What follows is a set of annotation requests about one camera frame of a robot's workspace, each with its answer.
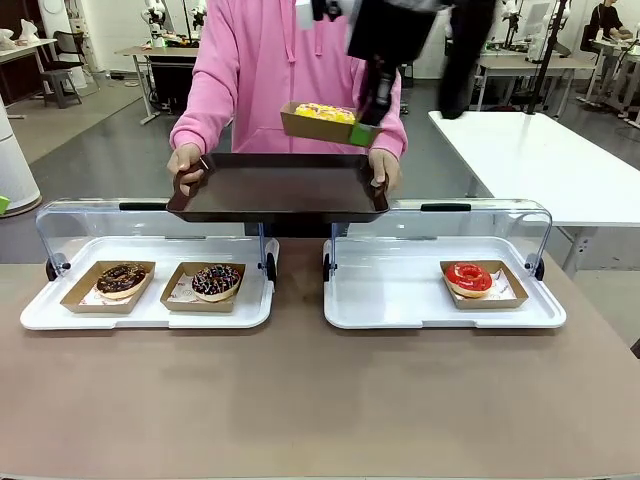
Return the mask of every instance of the person's left hand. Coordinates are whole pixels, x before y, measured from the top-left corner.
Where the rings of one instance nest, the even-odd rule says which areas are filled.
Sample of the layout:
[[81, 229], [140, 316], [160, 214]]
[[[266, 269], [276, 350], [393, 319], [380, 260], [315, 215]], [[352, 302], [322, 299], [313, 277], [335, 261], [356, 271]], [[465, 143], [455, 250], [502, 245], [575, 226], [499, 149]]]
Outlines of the person's left hand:
[[400, 162], [396, 156], [382, 148], [369, 150], [369, 165], [373, 169], [374, 180], [382, 185], [388, 180], [387, 190], [395, 189], [402, 180]]

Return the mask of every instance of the transparent lid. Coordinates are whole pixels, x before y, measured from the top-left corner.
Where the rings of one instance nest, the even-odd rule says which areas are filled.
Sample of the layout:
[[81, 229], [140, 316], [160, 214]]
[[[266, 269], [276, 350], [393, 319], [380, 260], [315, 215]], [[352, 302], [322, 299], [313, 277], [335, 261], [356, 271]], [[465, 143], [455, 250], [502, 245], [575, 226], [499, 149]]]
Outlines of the transparent lid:
[[246, 236], [243, 224], [187, 223], [167, 212], [166, 203], [166, 199], [59, 200], [39, 211], [36, 226], [57, 275], [82, 247], [101, 237]]
[[[447, 242], [455, 242], [458, 248], [464, 244], [466, 255], [471, 256], [482, 253], [483, 248], [495, 249], [499, 244], [511, 249], [531, 275], [539, 274], [538, 266], [550, 232], [551, 214], [539, 204], [496, 199], [400, 200], [372, 223], [334, 228], [336, 242], [377, 242], [384, 255], [402, 254], [403, 249], [411, 248], [416, 241], [436, 239], [443, 240], [438, 248]], [[332, 258], [339, 265], [340, 249], [336, 256], [336, 242]]]

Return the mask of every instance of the hand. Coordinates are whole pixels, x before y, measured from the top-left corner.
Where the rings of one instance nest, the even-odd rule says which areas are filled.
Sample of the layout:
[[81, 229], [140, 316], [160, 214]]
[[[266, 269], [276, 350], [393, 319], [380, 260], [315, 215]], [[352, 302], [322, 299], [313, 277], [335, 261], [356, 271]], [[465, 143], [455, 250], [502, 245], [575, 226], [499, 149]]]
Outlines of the hand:
[[[201, 156], [200, 147], [195, 143], [186, 143], [176, 148], [169, 159], [169, 163], [167, 163], [167, 168], [173, 176], [176, 176], [179, 172], [186, 172], [192, 165], [198, 163]], [[185, 195], [189, 195], [189, 190], [191, 189], [189, 184], [200, 180], [202, 175], [204, 175], [204, 170], [202, 169], [184, 175], [180, 179], [180, 191]]]
[[373, 168], [373, 178], [380, 185], [387, 183], [387, 190], [395, 189], [402, 180], [400, 162], [396, 156], [382, 148], [369, 150], [369, 165]]

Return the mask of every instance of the black tray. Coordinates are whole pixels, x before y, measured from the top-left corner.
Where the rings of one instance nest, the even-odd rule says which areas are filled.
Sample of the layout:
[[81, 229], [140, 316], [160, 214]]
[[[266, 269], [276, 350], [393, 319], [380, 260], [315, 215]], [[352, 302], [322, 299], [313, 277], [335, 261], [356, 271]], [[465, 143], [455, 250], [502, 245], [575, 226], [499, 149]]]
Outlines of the black tray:
[[187, 197], [178, 175], [167, 204], [187, 222], [368, 223], [389, 210], [365, 155], [212, 154], [201, 162], [189, 171], [204, 168], [203, 179]]

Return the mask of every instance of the pink sleeve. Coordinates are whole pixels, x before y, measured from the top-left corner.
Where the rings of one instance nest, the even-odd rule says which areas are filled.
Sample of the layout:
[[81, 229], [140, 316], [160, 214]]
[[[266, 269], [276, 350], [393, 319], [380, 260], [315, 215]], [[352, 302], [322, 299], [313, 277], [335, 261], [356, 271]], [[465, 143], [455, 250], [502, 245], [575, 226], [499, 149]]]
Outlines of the pink sleeve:
[[171, 146], [195, 143], [202, 153], [218, 146], [238, 96], [238, 47], [229, 0], [209, 0], [193, 69], [187, 110], [171, 132]]
[[[364, 77], [365, 61], [354, 60], [355, 75], [353, 79], [353, 102], [358, 104], [358, 96], [360, 95], [360, 85]], [[391, 109], [384, 117], [380, 126], [382, 132], [373, 142], [371, 148], [381, 148], [393, 153], [396, 158], [400, 159], [402, 154], [407, 150], [407, 133], [404, 125], [400, 120], [400, 92], [402, 90], [402, 82], [400, 73], [396, 74], [396, 81], [393, 83], [391, 90]]]

